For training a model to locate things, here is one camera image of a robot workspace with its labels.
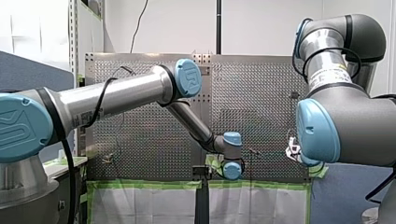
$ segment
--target blue joint cap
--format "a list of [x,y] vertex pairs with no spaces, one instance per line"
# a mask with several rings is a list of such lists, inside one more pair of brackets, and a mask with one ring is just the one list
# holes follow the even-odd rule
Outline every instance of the blue joint cap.
[[0,93],[0,163],[36,155],[50,141],[52,119],[40,103],[17,94]]
[[176,63],[175,81],[183,97],[195,96],[202,87],[201,70],[193,60],[180,59]]
[[320,161],[311,160],[311,159],[307,158],[304,155],[304,153],[301,153],[301,161],[303,162],[304,165],[306,165],[308,167],[313,167],[313,166],[317,166],[320,164]]
[[224,165],[223,173],[225,178],[230,180],[236,180],[241,176],[242,168],[238,163],[230,161]]
[[297,134],[302,160],[337,162],[340,139],[326,109],[314,99],[305,99],[297,108]]
[[224,134],[224,142],[235,146],[241,147],[242,146],[242,137],[240,133],[229,132]]

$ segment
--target perforated metal panel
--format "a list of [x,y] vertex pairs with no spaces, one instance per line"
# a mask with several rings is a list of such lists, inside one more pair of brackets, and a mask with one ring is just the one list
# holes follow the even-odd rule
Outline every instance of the perforated metal panel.
[[[301,165],[285,156],[288,130],[295,126],[297,100],[305,83],[290,65],[290,57],[212,56],[212,129],[240,132],[245,178],[300,182]],[[249,148],[260,151],[252,156]]]
[[[87,77],[93,78],[94,83],[105,82],[109,77],[130,76],[120,66],[144,74],[154,64],[175,63],[181,58],[191,56],[93,54],[87,58],[92,62],[87,63],[91,66]],[[87,132],[87,145],[97,154],[90,161],[90,179],[191,180],[190,136],[156,103],[101,120],[94,124],[92,137],[89,135]],[[105,162],[110,154],[113,154],[112,162]]]
[[[292,91],[305,94],[305,84],[292,70],[289,57],[89,54],[87,84],[129,76],[123,70],[113,74],[122,65],[142,74],[154,64],[180,58],[195,59],[207,69],[202,92],[191,100],[192,110],[215,133],[243,135],[243,156],[247,168],[252,168],[245,178],[307,179],[306,169],[285,155],[297,103],[289,96]],[[118,131],[122,120],[122,115],[101,120],[87,131],[87,151],[96,154],[89,163],[90,179],[191,180],[191,165],[205,162],[187,131],[157,104],[126,112]],[[249,148],[260,151],[262,157],[250,159]],[[110,154],[113,162],[106,163]]]

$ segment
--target black tube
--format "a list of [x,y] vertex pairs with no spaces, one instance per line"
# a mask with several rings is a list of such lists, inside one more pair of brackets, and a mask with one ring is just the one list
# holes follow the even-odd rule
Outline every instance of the black tube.
[[221,54],[221,0],[218,0],[216,25],[216,54]]

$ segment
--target robotic arm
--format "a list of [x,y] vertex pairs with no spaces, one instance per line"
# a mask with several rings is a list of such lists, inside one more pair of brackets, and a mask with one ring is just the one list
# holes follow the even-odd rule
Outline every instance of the robotic arm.
[[[215,136],[188,105],[177,101],[196,95],[201,86],[199,67],[191,60],[179,60],[172,66],[153,66],[145,75],[113,77],[105,83],[69,91],[40,88],[0,93],[0,217],[10,223],[56,223],[58,183],[47,179],[38,152],[64,142],[77,127],[89,127],[99,119],[153,102],[168,108],[203,149],[225,155],[225,178],[239,178],[240,134]],[[68,157],[72,169],[71,154]],[[72,177],[71,204],[75,198]],[[73,223],[72,205],[70,208],[69,223]],[[19,216],[21,211],[32,214]]]
[[[371,85],[374,63],[385,54],[380,25],[351,15],[306,21],[299,30],[295,56],[304,61],[309,85],[297,108],[301,161],[392,166],[396,101],[372,99],[364,89]],[[357,75],[351,78],[351,72]]]
[[166,107],[183,126],[189,130],[191,137],[209,153],[223,154],[221,171],[224,178],[235,180],[243,172],[241,148],[242,140],[239,133],[215,135],[191,111],[190,106],[183,102],[173,102]]

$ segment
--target wire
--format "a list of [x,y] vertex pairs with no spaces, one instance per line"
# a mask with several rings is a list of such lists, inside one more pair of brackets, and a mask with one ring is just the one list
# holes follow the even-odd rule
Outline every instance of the wire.
[[89,128],[96,122],[96,119],[98,118],[98,115],[99,115],[100,106],[102,105],[103,98],[105,97],[106,89],[107,89],[108,85],[114,80],[117,80],[117,78],[116,77],[110,77],[105,82],[105,85],[104,85],[104,87],[102,89],[102,92],[100,93],[98,103],[96,104],[95,110],[93,111],[92,118],[91,118],[90,122],[88,122],[88,124],[83,126],[84,128]]
[[372,99],[388,99],[388,98],[396,99],[396,94],[379,95],[379,96],[373,97]]
[[296,71],[296,73],[298,73],[300,76],[302,76],[302,77],[304,78],[305,82],[308,82],[308,79],[307,79],[306,76],[304,76],[304,74],[303,74],[302,72],[300,72],[300,70],[298,70],[298,68],[297,68],[297,66],[296,66],[296,62],[295,62],[295,57],[297,56],[297,55],[296,55],[296,53],[297,53],[297,46],[298,46],[298,44],[299,44],[299,42],[300,42],[301,32],[302,32],[303,29],[304,29],[304,25],[305,25],[306,23],[310,22],[310,21],[312,21],[312,19],[310,19],[310,18],[305,18],[305,19],[303,19],[303,21],[301,22],[301,25],[300,25],[300,27],[299,27],[299,29],[298,29],[298,31],[297,31],[297,34],[296,34],[297,36],[296,36],[296,39],[295,39],[295,42],[294,42],[293,54],[292,54],[292,57],[291,57],[291,64],[292,64],[292,66],[293,66],[293,68],[294,68],[294,71]]
[[[116,70],[113,72],[112,76],[114,76],[118,71],[120,71],[120,69],[124,69],[124,70],[126,70],[127,72],[129,72],[130,74],[132,74],[132,73],[135,74],[135,72],[134,72],[134,70],[132,70],[132,68],[127,67],[127,66],[121,66],[121,67],[119,67],[118,69],[116,69]],[[97,104],[96,104],[95,110],[93,111],[92,118],[91,118],[90,122],[88,122],[88,124],[86,124],[85,126],[83,126],[84,128],[89,128],[89,127],[91,127],[91,126],[96,122],[96,120],[97,120],[97,118],[98,118],[98,116],[99,116],[99,112],[100,112],[100,110],[101,110],[100,107],[101,107],[101,105],[102,105],[103,98],[105,97],[106,89],[107,89],[108,85],[109,85],[112,81],[117,80],[117,79],[118,79],[117,77],[110,77],[110,78],[105,82],[105,85],[104,85],[104,87],[103,87],[103,89],[102,89],[102,92],[100,93],[99,100],[98,100],[98,102],[97,102]]]
[[377,193],[379,193],[384,187],[386,187],[388,184],[390,184],[395,178],[396,178],[396,169],[395,169],[395,167],[393,167],[393,172],[381,184],[379,184],[375,189],[373,189],[370,193],[368,193],[366,195],[365,199],[371,203],[381,204],[380,201],[374,200],[372,198]]
[[320,50],[315,51],[313,54],[309,55],[309,57],[305,60],[304,65],[303,65],[303,72],[302,72],[303,76],[305,76],[307,78],[307,75],[305,74],[305,69],[306,69],[306,66],[308,65],[308,62],[311,61],[311,59],[313,59],[315,56],[317,56],[318,54],[320,54],[324,51],[329,51],[332,49],[339,49],[339,50],[346,51],[346,52],[352,54],[356,58],[356,60],[358,60],[358,69],[356,70],[355,74],[351,77],[351,79],[356,77],[359,74],[359,72],[361,71],[361,57],[359,57],[359,55],[352,49],[339,48],[339,47],[330,47],[330,48],[320,49]]
[[0,92],[15,93],[15,92],[18,92],[18,90],[0,90]]
[[148,3],[149,3],[149,0],[146,0],[145,6],[143,7],[142,12],[140,13],[139,20],[137,20],[137,26],[136,26],[136,30],[134,31],[134,37],[132,37],[131,50],[129,51],[130,53],[132,53],[132,50],[134,49],[134,39],[136,38],[137,32],[139,31],[140,21],[142,20],[143,14],[146,11]]
[[70,206],[69,206],[69,218],[67,223],[74,224],[76,216],[76,174],[73,162],[73,155],[70,149],[67,139],[61,141],[64,146],[64,154],[67,159],[67,167],[69,169],[69,185],[70,185]]

